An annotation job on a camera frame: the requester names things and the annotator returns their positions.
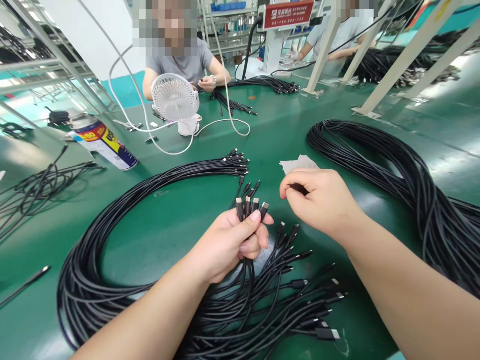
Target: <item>white cable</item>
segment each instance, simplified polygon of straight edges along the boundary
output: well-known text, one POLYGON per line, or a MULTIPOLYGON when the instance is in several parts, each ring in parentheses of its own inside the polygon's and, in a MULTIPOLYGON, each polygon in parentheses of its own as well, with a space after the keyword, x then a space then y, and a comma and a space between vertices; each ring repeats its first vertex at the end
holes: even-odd
POLYGON ((129 46, 123 53, 120 53, 119 49, 117 48, 117 46, 115 45, 115 43, 113 42, 113 40, 110 38, 110 36, 107 34, 107 32, 105 31, 105 29, 102 27, 102 25, 100 25, 100 23, 98 22, 97 18, 90 12, 90 10, 87 8, 87 6, 84 4, 84 2, 82 0, 77 0, 80 5, 82 6, 82 8, 86 11, 86 13, 91 17, 91 19, 95 22, 95 24, 98 26, 98 28, 101 30, 101 32, 105 35, 106 39, 110 42, 111 46, 113 47, 113 49, 116 51, 116 53, 118 54, 118 59, 113 63, 111 69, 110 69, 110 73, 108 74, 108 84, 110 85, 110 90, 111 90, 111 93, 113 94, 113 97, 115 98, 116 102, 118 103, 118 105, 120 106, 120 109, 121 111, 123 112, 123 115, 125 116, 127 122, 130 124, 130 126, 141 132, 141 133, 148 133, 148 135, 150 136, 150 139, 152 140, 153 144, 164 154, 167 154, 167 155, 180 155, 180 154, 183 154, 184 152, 186 152, 188 149, 190 149, 190 147, 192 146, 192 143, 194 142, 194 131, 192 131, 190 129, 190 126, 188 126, 188 129, 191 131, 191 140, 190 140, 190 144, 188 144, 187 148, 183 151, 180 151, 180 152, 176 152, 176 153, 171 153, 171 152, 167 152, 165 150, 163 150, 160 146, 158 146, 158 144, 155 142, 155 139, 153 138, 152 136, 152 132, 154 131, 157 131, 157 130, 161 130, 163 128, 166 128, 167 126, 170 126, 171 124, 174 124, 174 123, 180 123, 181 121, 171 121, 170 123, 164 125, 164 126, 161 126, 159 128, 156 128, 156 129, 152 129, 150 130, 150 125, 149 125, 149 119, 148 119, 148 115, 147 115, 147 107, 145 106, 145 102, 144 102, 144 98, 142 96, 142 93, 140 92, 140 88, 139 88, 139 84, 137 83, 137 81, 135 80, 135 77, 134 75, 132 74, 132 71, 130 70, 129 66, 127 65, 127 62, 125 61, 124 59, 124 55, 126 53, 128 53, 132 48, 133 48, 133 45, 129 46), (128 73, 130 74, 130 77, 131 79, 133 80, 133 83, 135 84, 135 88, 136 88, 136 91, 138 93, 138 96, 140 97, 140 101, 141 101, 141 105, 143 107, 143 114, 145 116, 145 124, 146 124, 146 128, 147 130, 141 130, 137 127, 135 127, 135 125, 130 121, 130 118, 129 116, 127 115, 127 112, 125 111, 124 107, 122 106, 122 103, 120 102, 119 98, 117 97, 117 95, 115 94, 115 91, 114 91, 114 88, 112 86, 112 73, 114 71, 114 68, 115 66, 119 63, 119 61, 122 61, 123 64, 125 65, 126 67, 126 70, 128 71, 128 73))
MULTIPOLYGON (((212 11, 210 11, 210 20, 211 20, 211 25, 213 27, 213 32, 215 33, 215 39, 216 39, 216 44, 218 46, 218 51, 220 52, 220 60, 221 60, 221 64, 223 66, 223 77, 225 79, 225 90, 226 90, 226 107, 227 107, 227 111, 228 111, 228 114, 230 116, 230 121, 231 121, 231 125, 233 126, 233 129, 235 130, 235 132, 240 135, 240 136, 248 136, 250 135, 250 124, 246 123, 245 121, 242 121, 242 120, 239 120, 239 119, 234 119, 232 118, 232 110, 230 109, 230 97, 229 97, 229 87, 227 85, 227 68, 225 67, 225 63, 224 63, 224 56, 222 55, 222 49, 220 48, 220 41, 219 41, 219 36, 217 35, 217 29, 215 28, 215 23, 214 23, 214 17, 212 15, 212 11), (235 127, 235 123, 234 121, 238 121, 240 123, 243 123, 243 124, 246 124, 248 126, 248 132, 246 134, 242 134, 240 133, 237 128, 235 127)), ((202 132, 206 127, 209 127, 210 125, 212 124, 215 124, 215 123, 219 123, 221 121, 225 121, 225 120, 228 120, 228 119, 221 119, 221 120, 217 120, 217 121, 214 121, 210 124, 208 124, 207 126, 205 126, 200 132, 202 132)))
MULTIPOLYGON (((217 120, 217 121, 214 121, 206 126, 204 126, 197 134, 194 134, 194 131, 192 131, 190 129, 190 127, 188 126, 188 129, 191 132, 191 139, 190 139, 190 144, 188 144, 187 148, 183 151, 180 151, 180 152, 177 152, 177 153, 171 153, 171 152, 167 152, 165 150, 163 150, 156 142, 155 142, 155 139, 153 138, 152 134, 153 132, 155 131, 158 131, 158 130, 162 130, 166 127, 169 127, 170 125, 172 124, 175 124, 175 123, 182 123, 182 121, 170 121, 169 123, 161 126, 161 127, 158 127, 158 128, 155 128, 155 129, 150 129, 150 126, 149 126, 149 120, 148 120, 148 115, 147 115, 147 107, 145 105, 145 102, 144 102, 144 98, 142 96, 142 93, 140 91, 140 87, 137 83, 137 81, 135 80, 135 77, 132 73, 132 71, 130 70, 129 66, 127 65, 127 62, 125 61, 124 59, 124 55, 126 53, 128 53, 132 48, 133 48, 133 45, 130 45, 123 53, 120 53, 119 49, 117 48, 117 46, 115 45, 115 43, 113 42, 113 40, 110 38, 110 36, 107 34, 107 32, 105 31, 105 29, 102 27, 102 25, 98 22, 97 18, 95 18, 95 16, 92 14, 92 12, 87 8, 87 6, 84 4, 84 2, 82 0, 77 0, 80 5, 83 7, 83 9, 86 11, 86 13, 91 17, 91 19, 95 22, 95 24, 98 26, 98 28, 101 30, 101 32, 105 35, 106 39, 108 40, 108 42, 110 42, 111 46, 113 47, 113 49, 116 51, 116 53, 118 54, 118 59, 113 63, 112 67, 110 68, 110 72, 108 74, 108 85, 110 86, 110 90, 113 94, 113 97, 115 98, 116 102, 118 103, 118 105, 120 106, 120 109, 123 113, 123 115, 125 116, 127 122, 130 124, 130 126, 135 129, 136 131, 139 131, 141 133, 148 133, 148 135, 150 136, 150 138, 152 139, 152 142, 153 144, 164 154, 167 154, 167 155, 180 155, 180 154, 183 154, 185 153, 188 149, 190 149, 190 147, 192 146, 192 143, 194 141, 194 137, 195 136, 198 136, 204 129, 208 128, 210 125, 213 125, 215 123, 219 123, 219 122, 223 122, 223 121, 228 121, 228 119, 221 119, 221 120, 217 120), (144 114, 144 117, 145 117, 145 124, 146 124, 146 128, 147 130, 142 130, 138 127, 135 127, 135 125, 131 122, 129 116, 127 115, 127 112, 125 111, 124 107, 122 106, 122 103, 120 102, 119 98, 117 97, 117 94, 115 93, 114 91, 114 87, 112 86, 112 74, 113 74, 113 71, 115 69, 115 67, 117 66, 117 64, 119 63, 119 61, 122 61, 123 64, 125 65, 125 68, 126 70, 128 71, 128 74, 130 75, 131 79, 133 80, 133 83, 135 85, 135 88, 136 88, 136 91, 138 93, 138 96, 140 97, 140 101, 141 101, 141 105, 143 107, 143 114, 144 114)), ((212 26, 213 28, 215 29, 215 23, 214 23, 214 18, 212 16, 212 13, 210 12, 210 20, 211 20, 211 23, 212 23, 212 26)), ((218 38, 218 35, 217 35, 217 32, 215 31, 215 39, 216 39, 216 43, 217 43, 217 46, 218 46, 218 51, 220 52, 220 59, 221 59, 221 64, 223 66, 223 77, 224 77, 224 80, 225 80, 225 90, 226 90, 226 100, 227 100, 227 107, 228 107, 228 113, 229 113, 229 116, 230 116, 230 121, 231 121, 231 125, 233 126, 233 129, 235 130, 235 132, 237 134, 239 134, 240 136, 248 136, 250 134, 250 125, 245 122, 245 121, 242 121, 242 120, 239 120, 239 119, 234 119, 232 118, 232 113, 231 113, 231 109, 230 109, 230 97, 229 97, 229 89, 228 89, 228 85, 227 85, 227 73, 226 73, 226 68, 225 68, 225 63, 224 63, 224 57, 222 55, 222 49, 220 47, 220 41, 219 41, 219 38, 218 38), (248 132, 246 134, 242 134, 240 133, 237 128, 235 127, 235 123, 234 121, 237 121, 237 122, 240 122, 240 123, 243 123, 245 125, 248 126, 248 132)))

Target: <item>fan grille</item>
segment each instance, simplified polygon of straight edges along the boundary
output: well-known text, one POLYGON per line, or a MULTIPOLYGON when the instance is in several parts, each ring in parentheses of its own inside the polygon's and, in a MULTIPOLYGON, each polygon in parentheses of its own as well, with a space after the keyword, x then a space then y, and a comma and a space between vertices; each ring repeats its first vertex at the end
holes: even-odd
POLYGON ((163 74, 155 79, 151 95, 159 115, 167 120, 191 118, 199 109, 198 93, 183 77, 163 74))

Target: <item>wristwatch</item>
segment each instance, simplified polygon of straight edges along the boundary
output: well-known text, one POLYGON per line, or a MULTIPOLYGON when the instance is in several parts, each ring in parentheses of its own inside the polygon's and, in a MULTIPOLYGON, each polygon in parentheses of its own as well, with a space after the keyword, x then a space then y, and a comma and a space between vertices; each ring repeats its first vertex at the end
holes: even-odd
POLYGON ((210 75, 212 78, 213 78, 213 83, 215 84, 215 88, 217 88, 217 84, 218 84, 218 81, 217 81, 217 78, 215 77, 215 75, 210 75))

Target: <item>can label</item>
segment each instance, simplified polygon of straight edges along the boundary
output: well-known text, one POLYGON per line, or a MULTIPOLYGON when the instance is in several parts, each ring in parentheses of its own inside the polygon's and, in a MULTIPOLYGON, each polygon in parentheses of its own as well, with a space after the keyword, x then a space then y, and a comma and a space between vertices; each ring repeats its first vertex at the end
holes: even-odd
POLYGON ((120 170, 129 170, 139 162, 100 120, 75 132, 91 144, 92 151, 98 152, 120 170))

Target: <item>fan base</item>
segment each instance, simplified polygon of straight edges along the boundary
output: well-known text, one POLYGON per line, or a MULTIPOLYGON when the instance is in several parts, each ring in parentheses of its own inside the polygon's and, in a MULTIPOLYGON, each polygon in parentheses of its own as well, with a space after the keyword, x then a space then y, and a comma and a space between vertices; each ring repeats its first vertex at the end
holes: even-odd
POLYGON ((185 137, 195 135, 200 130, 200 124, 195 117, 178 123, 178 133, 185 137))

